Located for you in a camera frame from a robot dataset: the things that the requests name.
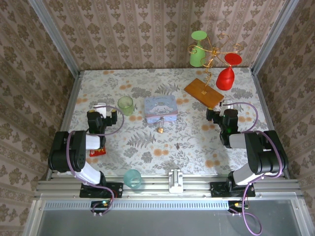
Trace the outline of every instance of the green cup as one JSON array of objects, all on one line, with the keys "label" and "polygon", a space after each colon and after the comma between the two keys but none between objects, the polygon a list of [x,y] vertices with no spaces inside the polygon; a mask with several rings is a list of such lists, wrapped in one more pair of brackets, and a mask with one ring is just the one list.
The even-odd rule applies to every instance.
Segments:
[{"label": "green cup", "polygon": [[206,52],[202,50],[200,41],[207,37],[207,33],[202,30],[195,31],[191,34],[194,40],[197,40],[197,46],[194,47],[190,55],[190,64],[194,67],[201,67],[205,63]]},{"label": "green cup", "polygon": [[118,100],[118,107],[122,110],[125,116],[130,116],[133,113],[133,100],[129,96],[123,96]]}]

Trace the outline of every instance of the white clamp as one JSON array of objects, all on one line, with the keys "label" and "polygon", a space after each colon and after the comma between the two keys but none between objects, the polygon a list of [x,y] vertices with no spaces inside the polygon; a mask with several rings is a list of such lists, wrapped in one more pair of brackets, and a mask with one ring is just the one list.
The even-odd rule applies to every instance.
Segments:
[{"label": "white clamp", "polygon": [[222,102],[220,102],[220,107],[221,107],[220,117],[223,116],[224,111],[226,109],[233,109],[233,105],[224,106],[225,104],[231,104],[231,103],[233,103],[232,100],[223,100]]},{"label": "white clamp", "polygon": [[180,169],[168,173],[168,186],[170,193],[183,193],[183,172]]}]

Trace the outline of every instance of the aluminum frame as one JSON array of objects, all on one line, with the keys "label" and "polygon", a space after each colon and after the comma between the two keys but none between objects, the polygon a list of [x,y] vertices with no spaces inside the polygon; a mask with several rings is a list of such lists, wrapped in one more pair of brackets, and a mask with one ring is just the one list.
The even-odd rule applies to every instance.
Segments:
[{"label": "aluminum frame", "polygon": [[[72,113],[75,107],[75,102],[81,87],[84,72],[80,73],[78,79],[73,85],[69,103],[65,112],[61,130],[68,130]],[[257,88],[259,99],[262,103],[262,108],[267,120],[268,128],[273,129],[266,102],[264,100],[257,76],[253,74],[253,80]],[[211,198],[209,191],[209,183],[215,181],[225,181],[227,175],[183,175],[184,192],[181,194],[170,194],[168,176],[145,175],[142,176],[143,183],[138,190],[132,190],[124,185],[123,198],[115,201],[217,201],[217,200],[239,200],[240,198]],[[109,182],[123,182],[123,177],[106,176]],[[47,181],[38,183],[35,197],[30,208],[28,221],[24,230],[24,236],[36,235],[43,211],[45,210],[46,201],[95,201],[97,199],[80,199],[79,192],[81,183],[72,176],[59,176],[57,172],[49,171]],[[254,184],[256,197],[251,200],[291,200],[292,206],[295,209],[295,217],[302,235],[313,236],[315,229],[306,207],[303,193],[299,187],[298,181],[289,179],[288,173],[285,177],[278,179],[264,179]]]},{"label": "aluminum frame", "polygon": [[284,29],[287,21],[289,20],[292,12],[294,11],[299,0],[286,0],[278,17],[276,18],[268,36],[263,43],[251,69],[254,74],[258,74],[265,60],[267,59],[269,53],[271,52],[273,46],[275,45],[277,39],[279,38],[282,30]]},{"label": "aluminum frame", "polygon": [[77,66],[72,53],[68,49],[66,43],[63,40],[59,30],[57,29],[52,17],[50,16],[48,10],[46,9],[42,0],[30,0],[30,4],[33,7],[34,11],[38,15],[40,21],[44,25],[47,33],[51,37],[54,45],[56,46],[58,52],[64,59],[66,65],[71,71],[74,78],[77,78],[79,75],[79,67]]}]

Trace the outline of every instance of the gold wire stand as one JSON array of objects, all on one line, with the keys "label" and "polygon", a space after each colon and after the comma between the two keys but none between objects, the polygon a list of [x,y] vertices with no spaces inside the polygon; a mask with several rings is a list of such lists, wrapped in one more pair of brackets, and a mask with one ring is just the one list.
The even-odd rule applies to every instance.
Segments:
[{"label": "gold wire stand", "polygon": [[[227,66],[231,66],[230,64],[224,62],[220,57],[219,55],[221,54],[229,54],[229,53],[239,53],[241,52],[242,50],[244,50],[244,47],[242,45],[240,45],[239,43],[236,43],[233,45],[233,48],[236,49],[236,51],[233,51],[233,52],[221,52],[221,48],[223,48],[230,40],[231,40],[231,37],[225,33],[221,33],[218,38],[219,39],[223,39],[227,37],[227,41],[225,43],[222,44],[221,47],[217,48],[217,47],[213,47],[212,44],[211,44],[211,41],[209,39],[209,37],[207,37],[208,39],[208,42],[209,42],[209,45],[210,45],[210,50],[206,50],[204,48],[201,48],[197,45],[189,45],[188,46],[188,52],[190,54],[195,54],[197,52],[196,49],[194,49],[194,47],[196,48],[199,48],[207,53],[209,53],[206,57],[202,58],[201,59],[201,64],[206,68],[206,74],[207,74],[207,82],[205,83],[205,88],[203,89],[203,91],[201,92],[203,95],[205,95],[207,93],[207,86],[211,80],[211,77],[212,77],[212,73],[209,71],[210,68],[213,67],[213,61],[215,58],[218,58],[218,60],[220,60],[222,63],[224,63],[225,65]],[[208,60],[207,64],[204,64],[202,63],[203,61],[205,61],[208,57],[210,57],[210,59]]]}]

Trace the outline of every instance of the red packet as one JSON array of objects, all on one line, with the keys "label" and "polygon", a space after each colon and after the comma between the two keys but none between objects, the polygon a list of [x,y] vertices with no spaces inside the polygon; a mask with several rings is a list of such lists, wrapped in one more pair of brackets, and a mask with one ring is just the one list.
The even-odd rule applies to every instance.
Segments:
[{"label": "red packet", "polygon": [[101,156],[106,154],[105,146],[102,149],[90,150],[90,157],[92,156]]}]

